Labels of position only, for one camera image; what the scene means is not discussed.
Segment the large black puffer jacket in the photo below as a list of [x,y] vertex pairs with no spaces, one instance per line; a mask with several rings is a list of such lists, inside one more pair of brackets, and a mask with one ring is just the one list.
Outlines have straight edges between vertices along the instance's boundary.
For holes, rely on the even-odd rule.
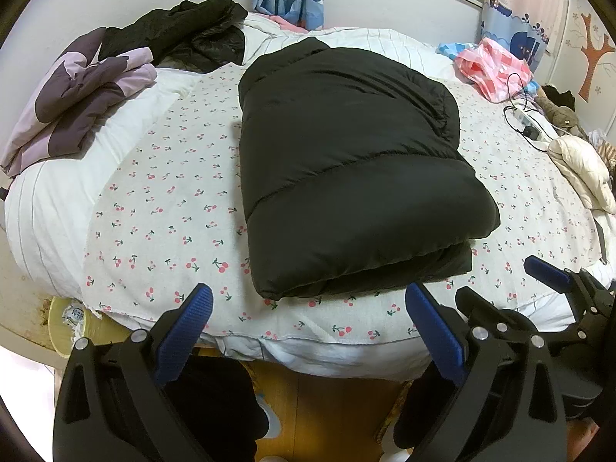
[[307,38],[239,84],[241,194],[265,298],[399,289],[472,267],[495,199],[459,153],[440,82],[358,48]]

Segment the cherry print bed sheet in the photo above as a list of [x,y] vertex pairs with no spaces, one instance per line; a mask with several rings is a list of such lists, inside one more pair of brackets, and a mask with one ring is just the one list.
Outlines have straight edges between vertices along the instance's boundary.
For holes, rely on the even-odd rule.
[[[202,76],[102,191],[85,249],[82,298],[125,323],[151,323],[198,283],[211,287],[212,338],[384,344],[415,338],[400,290],[270,301],[255,290],[239,178],[240,67]],[[450,79],[460,152],[499,206],[501,224],[472,246],[472,270],[430,286],[444,305],[469,286],[500,308],[532,314],[548,289],[526,275],[538,256],[560,268],[615,275],[614,219],[585,208],[549,157],[504,121],[501,107]]]

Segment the grey padded headboard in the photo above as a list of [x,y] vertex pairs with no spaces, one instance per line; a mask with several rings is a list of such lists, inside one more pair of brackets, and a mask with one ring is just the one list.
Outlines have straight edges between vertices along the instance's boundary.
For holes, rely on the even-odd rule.
[[183,0],[30,0],[1,47],[1,146],[57,56],[101,26],[123,27]]

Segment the cream folded garment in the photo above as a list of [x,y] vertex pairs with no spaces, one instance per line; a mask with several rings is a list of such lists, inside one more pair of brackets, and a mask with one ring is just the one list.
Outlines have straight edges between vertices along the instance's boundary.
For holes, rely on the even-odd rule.
[[549,143],[547,153],[586,209],[615,214],[609,170],[590,143],[563,135]]

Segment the yellow round container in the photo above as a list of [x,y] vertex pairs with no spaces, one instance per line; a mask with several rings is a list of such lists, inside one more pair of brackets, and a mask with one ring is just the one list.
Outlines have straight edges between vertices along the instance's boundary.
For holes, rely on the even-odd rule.
[[82,337],[95,345],[123,342],[129,330],[104,314],[95,314],[79,300],[53,297],[48,314],[48,333],[52,346],[68,359],[74,343]]

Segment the pink checkered cloth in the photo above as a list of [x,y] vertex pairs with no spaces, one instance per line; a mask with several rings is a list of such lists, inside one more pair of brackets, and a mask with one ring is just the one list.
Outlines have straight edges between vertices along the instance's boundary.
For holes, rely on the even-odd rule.
[[485,99],[492,103],[509,100],[532,80],[525,60],[518,59],[499,43],[483,38],[472,48],[462,50],[454,64]]

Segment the light blue patterned cloth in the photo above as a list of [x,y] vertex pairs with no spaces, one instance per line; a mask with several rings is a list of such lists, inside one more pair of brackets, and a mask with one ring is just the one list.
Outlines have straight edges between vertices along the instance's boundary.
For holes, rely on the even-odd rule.
[[440,55],[446,56],[449,60],[455,60],[459,53],[467,49],[474,49],[475,47],[474,43],[440,43],[435,51]]

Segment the pink pillow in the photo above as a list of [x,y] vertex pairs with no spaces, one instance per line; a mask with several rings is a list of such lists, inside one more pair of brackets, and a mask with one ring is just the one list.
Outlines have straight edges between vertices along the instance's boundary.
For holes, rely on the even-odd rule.
[[267,16],[267,19],[275,22],[282,30],[299,33],[300,35],[305,35],[305,33],[307,33],[305,28],[292,24],[280,16]]

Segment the beige plush toy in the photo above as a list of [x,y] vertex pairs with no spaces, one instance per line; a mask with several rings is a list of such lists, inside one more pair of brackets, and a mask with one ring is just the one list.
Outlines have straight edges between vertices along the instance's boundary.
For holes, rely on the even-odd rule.
[[541,107],[545,118],[554,130],[560,135],[571,135],[578,138],[587,138],[585,131],[579,124],[578,116],[568,106],[557,106],[544,96],[537,96],[534,102]]

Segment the blue pink cartoon curtain right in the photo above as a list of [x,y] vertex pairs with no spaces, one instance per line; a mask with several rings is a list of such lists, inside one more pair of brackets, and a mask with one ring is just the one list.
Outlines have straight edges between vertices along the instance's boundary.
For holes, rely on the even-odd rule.
[[489,38],[537,70],[557,35],[566,0],[484,0],[480,37]]

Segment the orange tree wall decal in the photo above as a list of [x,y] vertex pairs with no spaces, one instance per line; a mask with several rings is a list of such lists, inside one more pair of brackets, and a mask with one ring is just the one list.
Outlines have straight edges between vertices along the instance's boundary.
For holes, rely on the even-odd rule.
[[578,95],[585,102],[588,102],[597,66],[603,56],[615,52],[615,46],[610,42],[610,36],[602,32],[598,25],[593,22],[592,13],[573,13],[572,18],[575,24],[581,25],[578,34],[583,39],[581,51],[587,60],[585,77]]

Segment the purple lilac folded jacket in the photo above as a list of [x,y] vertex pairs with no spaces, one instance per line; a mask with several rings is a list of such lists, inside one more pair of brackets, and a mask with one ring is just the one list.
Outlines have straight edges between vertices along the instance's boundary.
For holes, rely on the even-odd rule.
[[7,176],[41,160],[78,153],[99,116],[156,80],[147,47],[100,60],[106,31],[100,27],[76,38],[40,81],[1,156]]

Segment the crumpled black jacket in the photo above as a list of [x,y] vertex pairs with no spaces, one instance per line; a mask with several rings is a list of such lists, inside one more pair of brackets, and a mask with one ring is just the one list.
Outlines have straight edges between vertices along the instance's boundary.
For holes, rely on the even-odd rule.
[[170,10],[152,10],[129,26],[105,31],[98,57],[132,49],[151,49],[152,62],[173,60],[203,73],[226,64],[241,65],[248,11],[234,0],[185,0]]

